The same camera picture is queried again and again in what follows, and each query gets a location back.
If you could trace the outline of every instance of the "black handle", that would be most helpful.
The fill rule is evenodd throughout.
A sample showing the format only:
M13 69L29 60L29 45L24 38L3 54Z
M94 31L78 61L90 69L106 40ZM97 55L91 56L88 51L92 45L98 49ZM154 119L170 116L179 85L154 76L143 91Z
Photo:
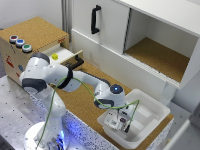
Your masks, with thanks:
M84 60L79 58L78 55L75 56L75 59L78 61L77 63L73 64L72 66L70 66L70 68L72 70L74 70L75 68L79 67L80 65L82 65L84 63Z
M99 5L96 5L96 8L92 9L92 20L91 20L92 34L98 33L100 31L98 28L96 28L96 12L98 10L101 10L101 7Z

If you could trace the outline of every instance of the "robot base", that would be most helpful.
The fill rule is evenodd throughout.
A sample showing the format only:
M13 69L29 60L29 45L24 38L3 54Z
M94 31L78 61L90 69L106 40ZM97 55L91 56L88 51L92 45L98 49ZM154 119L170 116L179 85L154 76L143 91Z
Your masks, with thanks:
M37 144L34 141L34 137L37 135L37 133L39 132L39 130L42 128L42 126L44 125L44 122L40 122L37 123L35 125L33 125L25 134L24 137L24 149L25 150L36 150ZM68 135L65 133L65 139L64 139L64 149L66 150L68 145L69 145L69 137ZM38 147L37 150L54 150L54 148L49 149L48 147L45 148L40 148Z

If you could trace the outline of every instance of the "yellow sponge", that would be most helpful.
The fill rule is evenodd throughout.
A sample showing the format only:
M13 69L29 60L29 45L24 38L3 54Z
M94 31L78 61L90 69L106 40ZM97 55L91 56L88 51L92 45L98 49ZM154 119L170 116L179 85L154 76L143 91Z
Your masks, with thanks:
M56 53L53 53L51 56L52 56L52 59L53 59L53 60L58 59L58 54L56 54Z

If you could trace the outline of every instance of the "wire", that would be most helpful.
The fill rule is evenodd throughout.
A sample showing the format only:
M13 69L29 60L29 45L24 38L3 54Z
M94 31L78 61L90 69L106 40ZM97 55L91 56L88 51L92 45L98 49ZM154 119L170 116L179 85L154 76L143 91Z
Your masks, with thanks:
M43 129L43 131L42 131L42 136L40 137L40 140L39 140L39 142L38 142L38 144L37 144L36 150L37 150L37 148L38 148L38 146L39 146L39 144L40 144L40 142L41 142L41 140L42 140L42 138L43 138L43 135L44 135L44 132L45 132L45 129L46 129L46 125L47 125L47 122L48 122L48 120L49 120L49 116L50 116L50 113L51 113L51 109L52 109L52 105L53 105L53 98L54 98L55 92L56 92L58 86L61 84L61 82L64 81L66 78L67 78L67 77L62 78L62 79L58 82L58 84L56 85L56 87L54 88L53 95L52 95L52 98L51 98L51 105L50 105L50 108L49 108L49 113L48 113L48 115L47 115L47 119L46 119L46 122L45 122L45 124L44 124L44 129ZM91 92L91 90L87 87L87 85L86 85L84 82L82 82L81 80L79 80L79 79L77 79L77 78L73 78L73 79L79 81L79 82L87 89L87 91L93 96L93 98L94 98L99 104L103 105L104 107L111 108L111 109L120 109L120 108L127 107L127 106L129 106L129 105L132 105L132 104L134 104L134 103L137 103L137 105L136 105L136 107L135 107L135 109L134 109L134 111L133 111L133 114L132 114L132 116L131 116L131 119L130 119L130 122L129 122L129 124L128 124L128 127L126 128L126 130L127 130L127 132L128 132L129 127L130 127L130 124L131 124L131 122L132 122L133 116L134 116L134 114L135 114L135 111L136 111L136 109L137 109L137 106L138 106L140 100L136 100L136 101L134 101L134 102L132 102L132 103L130 103L130 104L128 104L128 105L124 105L124 106L122 106L122 107L110 107L110 106L107 106L107 105L101 103L101 102L94 96L94 94Z

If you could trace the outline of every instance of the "white plastic bin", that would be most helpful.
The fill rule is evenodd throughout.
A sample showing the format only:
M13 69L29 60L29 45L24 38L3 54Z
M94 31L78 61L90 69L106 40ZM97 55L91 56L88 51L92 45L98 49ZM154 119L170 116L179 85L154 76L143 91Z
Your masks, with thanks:
M97 121L103 126L105 133L126 149L137 148L142 141L162 122L170 113L170 109L159 103L144 92L134 89L126 95L129 103L140 100L128 133L115 130L104 123L107 110Z

